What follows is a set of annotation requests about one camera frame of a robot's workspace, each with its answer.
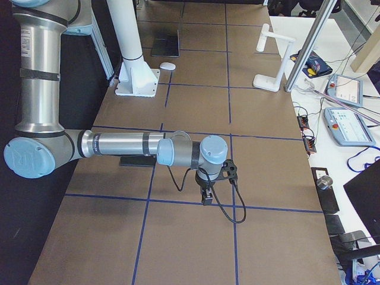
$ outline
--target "robotic arm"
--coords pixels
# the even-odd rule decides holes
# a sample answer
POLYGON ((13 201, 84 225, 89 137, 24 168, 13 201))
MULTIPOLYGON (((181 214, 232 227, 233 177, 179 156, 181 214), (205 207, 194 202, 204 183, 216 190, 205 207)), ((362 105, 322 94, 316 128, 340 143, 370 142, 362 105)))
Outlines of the robotic arm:
MULTIPOLYGON (((217 180, 236 178, 236 167, 226 161, 227 144, 215 135, 201 142, 184 132, 93 133, 64 129, 58 121, 61 34, 91 33, 90 0, 12 0, 14 17, 21 26, 22 121, 18 137, 5 147, 10 169, 25 178, 48 175, 75 159, 93 155, 157 156, 167 166, 186 166, 197 171, 204 204, 210 204, 210 188, 217 180)), ((146 89, 151 70, 144 62, 132 0, 107 0, 124 59, 124 71, 133 91, 146 89), (120 36, 120 9, 134 24, 120 36)))

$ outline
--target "round blue cap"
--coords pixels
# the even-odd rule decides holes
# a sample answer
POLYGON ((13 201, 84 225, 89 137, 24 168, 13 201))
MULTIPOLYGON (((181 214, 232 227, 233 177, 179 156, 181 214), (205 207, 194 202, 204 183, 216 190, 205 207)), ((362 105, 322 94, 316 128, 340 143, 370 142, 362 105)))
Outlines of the round blue cap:
POLYGON ((11 0, 14 5, 26 8, 34 8, 41 6, 50 0, 11 0))
POLYGON ((157 162, 162 165, 172 166, 174 163, 174 145, 170 138, 159 141, 157 146, 157 162))
POLYGON ((201 154, 212 164, 222 164, 227 158, 228 146, 224 139, 209 135, 201 141, 201 154))
POLYGON ((55 169, 50 150, 32 138, 14 138, 4 149, 8 167, 25 178, 39 178, 55 169))

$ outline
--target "blue-edged device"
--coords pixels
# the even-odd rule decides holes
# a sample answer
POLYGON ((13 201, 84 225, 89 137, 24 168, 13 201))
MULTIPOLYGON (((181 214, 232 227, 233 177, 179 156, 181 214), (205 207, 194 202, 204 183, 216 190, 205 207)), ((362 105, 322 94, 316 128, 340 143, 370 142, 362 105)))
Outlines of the blue-edged device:
POLYGON ((376 142, 363 119, 343 107, 326 108, 324 117, 338 145, 342 147, 367 147, 376 142))
POLYGON ((334 74, 328 80, 326 94, 351 106, 363 106, 362 80, 334 74))

